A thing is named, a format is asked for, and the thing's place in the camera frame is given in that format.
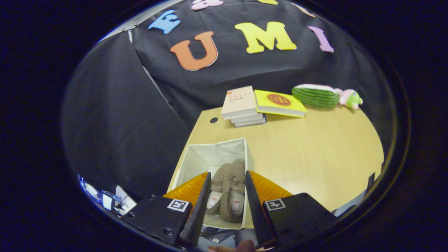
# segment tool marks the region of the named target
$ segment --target stack of books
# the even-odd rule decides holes
[[[252,86],[227,91],[221,115],[235,127],[266,123],[266,113],[304,117],[303,104],[292,95],[263,90]]]
[[[257,112],[252,86],[227,91],[221,115],[235,127],[266,123],[266,115]]]

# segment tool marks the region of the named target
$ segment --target green striped plush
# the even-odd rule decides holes
[[[329,86],[302,84],[295,86],[292,93],[305,106],[332,108],[339,103],[339,93]]]

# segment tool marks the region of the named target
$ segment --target brown slipper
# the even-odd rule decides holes
[[[207,208],[205,214],[217,215],[220,212],[221,196],[223,192],[223,179],[228,173],[231,164],[223,164],[213,175],[211,179],[211,192],[207,200]]]
[[[243,219],[244,193],[245,193],[244,161],[231,164],[223,180],[223,194],[221,196],[220,218],[226,222],[241,222]]]

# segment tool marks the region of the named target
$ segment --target table surface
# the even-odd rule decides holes
[[[254,171],[292,194],[306,192],[333,211],[367,188],[381,173],[383,147],[361,109],[307,108],[304,118],[266,114],[267,123],[236,128],[222,108],[202,111],[185,145],[168,191],[190,144],[246,138]]]

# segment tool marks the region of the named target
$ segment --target black fabric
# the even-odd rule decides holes
[[[303,83],[354,89],[364,100],[362,110],[377,130],[384,149],[390,149],[393,132],[392,94],[388,81],[369,53],[342,29],[321,18],[313,18],[287,1],[278,5],[257,0],[225,1],[222,5],[191,10],[189,1],[180,2],[152,16],[132,30],[133,46],[154,80],[189,129],[202,110],[220,107],[226,91],[252,85],[254,89],[291,93]],[[174,10],[181,21],[170,33],[163,34],[148,26],[166,10]],[[285,24],[285,30],[296,50],[248,54],[247,41],[235,25],[251,22],[266,30],[268,22]],[[334,53],[323,52],[308,26],[322,29]],[[188,71],[181,67],[170,48],[190,40],[193,56],[205,56],[201,42],[194,37],[213,31],[218,50],[217,60],[209,67]]]
[[[144,72],[127,32],[96,45],[69,83],[61,116],[72,169],[97,189],[163,195],[190,131]]]

